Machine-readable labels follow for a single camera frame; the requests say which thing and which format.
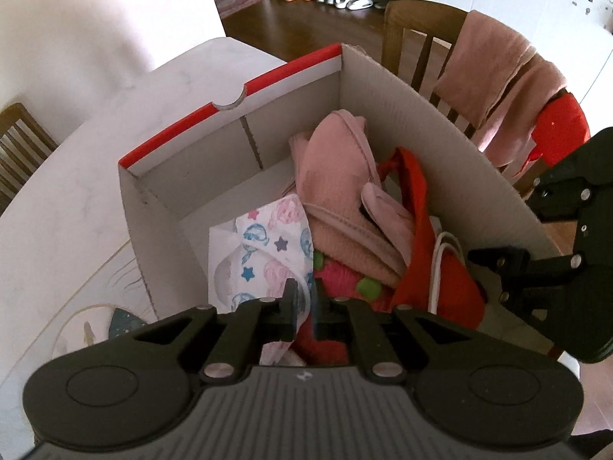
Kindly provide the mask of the pink fuzzy strawberry hat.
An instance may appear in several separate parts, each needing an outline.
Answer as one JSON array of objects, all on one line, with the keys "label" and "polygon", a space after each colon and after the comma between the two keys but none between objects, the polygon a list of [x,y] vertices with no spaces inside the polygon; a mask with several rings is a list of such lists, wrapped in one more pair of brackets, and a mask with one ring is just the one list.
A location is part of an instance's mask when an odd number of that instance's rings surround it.
[{"label": "pink fuzzy strawberry hat", "polygon": [[318,250],[314,255],[314,276],[321,281],[328,297],[361,299],[368,302],[375,312],[388,312],[392,307],[394,290],[391,287],[352,270]]}]

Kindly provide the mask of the red cloth bag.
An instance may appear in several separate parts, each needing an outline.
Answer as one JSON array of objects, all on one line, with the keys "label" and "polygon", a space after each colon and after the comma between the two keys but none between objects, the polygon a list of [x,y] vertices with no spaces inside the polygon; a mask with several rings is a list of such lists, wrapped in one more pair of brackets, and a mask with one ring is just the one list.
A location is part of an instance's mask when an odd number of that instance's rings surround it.
[{"label": "red cloth bag", "polygon": [[430,312],[475,330],[485,315],[485,300],[467,272],[459,241],[428,214],[427,182],[421,165],[406,148],[396,148],[377,167],[379,177],[399,178],[402,201],[372,183],[361,192],[361,211],[400,253],[404,269],[392,308],[401,304]]}]

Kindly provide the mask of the cartoon printed face mask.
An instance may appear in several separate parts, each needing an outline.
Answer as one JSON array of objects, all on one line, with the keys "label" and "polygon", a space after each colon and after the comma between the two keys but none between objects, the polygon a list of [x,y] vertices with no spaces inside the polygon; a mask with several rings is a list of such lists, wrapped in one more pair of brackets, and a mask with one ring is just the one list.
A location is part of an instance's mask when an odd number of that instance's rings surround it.
[{"label": "cartoon printed face mask", "polygon": [[260,298],[280,298],[297,284],[297,324],[311,311],[314,246],[308,216],[290,193],[209,230],[209,303],[226,314]]}]

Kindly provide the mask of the red and white cardboard box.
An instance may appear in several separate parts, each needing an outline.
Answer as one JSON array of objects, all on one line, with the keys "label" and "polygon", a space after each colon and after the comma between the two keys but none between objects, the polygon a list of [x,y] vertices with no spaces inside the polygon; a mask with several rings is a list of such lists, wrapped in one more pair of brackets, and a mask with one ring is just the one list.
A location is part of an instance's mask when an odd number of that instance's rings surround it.
[{"label": "red and white cardboard box", "polygon": [[[210,304],[209,230],[296,191],[289,140],[311,133],[328,114],[366,120],[376,167],[396,148],[418,159],[428,214],[461,245],[467,272],[485,300],[478,331],[548,354],[553,344],[504,309],[500,281],[470,266],[483,247],[526,249],[536,260],[558,250],[518,192],[423,97],[368,55],[332,45],[239,84],[224,106],[207,103],[118,163],[121,196],[139,269],[159,318]],[[342,362],[344,350],[312,336],[312,308],[295,350]]]}]

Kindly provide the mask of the pink fringed scarf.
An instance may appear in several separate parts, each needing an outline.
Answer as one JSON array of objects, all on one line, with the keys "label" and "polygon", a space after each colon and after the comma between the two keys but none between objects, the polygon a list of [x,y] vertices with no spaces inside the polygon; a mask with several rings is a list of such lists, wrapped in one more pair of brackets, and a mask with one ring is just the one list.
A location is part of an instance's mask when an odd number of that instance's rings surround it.
[{"label": "pink fringed scarf", "polygon": [[472,142],[496,168],[518,160],[538,114],[566,79],[524,35],[472,10],[433,88],[475,128]]}]

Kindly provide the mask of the wooden chair behind table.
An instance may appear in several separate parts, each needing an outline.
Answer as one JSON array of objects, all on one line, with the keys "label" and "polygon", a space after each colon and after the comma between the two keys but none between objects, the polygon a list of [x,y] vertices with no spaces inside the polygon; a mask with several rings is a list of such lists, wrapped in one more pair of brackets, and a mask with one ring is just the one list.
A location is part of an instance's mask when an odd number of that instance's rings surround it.
[{"label": "wooden chair behind table", "polygon": [[1,112],[1,212],[58,148],[22,103]]}]

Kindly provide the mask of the red cloth on chair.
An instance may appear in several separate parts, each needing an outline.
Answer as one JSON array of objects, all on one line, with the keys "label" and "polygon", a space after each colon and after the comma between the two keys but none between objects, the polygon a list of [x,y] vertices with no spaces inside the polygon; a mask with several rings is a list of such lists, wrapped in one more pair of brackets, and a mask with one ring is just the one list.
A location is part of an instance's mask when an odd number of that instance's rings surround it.
[{"label": "red cloth on chair", "polygon": [[549,168],[590,139],[585,114],[573,94],[564,92],[541,110],[531,139],[534,148],[526,163],[541,160]]}]

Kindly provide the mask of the pink fleece garment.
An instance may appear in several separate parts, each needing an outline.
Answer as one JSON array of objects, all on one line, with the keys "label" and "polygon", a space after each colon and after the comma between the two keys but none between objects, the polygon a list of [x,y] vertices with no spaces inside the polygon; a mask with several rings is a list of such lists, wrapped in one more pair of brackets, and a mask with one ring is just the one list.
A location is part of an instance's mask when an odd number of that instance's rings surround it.
[{"label": "pink fleece garment", "polygon": [[366,120],[342,109],[289,140],[317,250],[395,288],[413,258],[413,214],[384,190]]}]

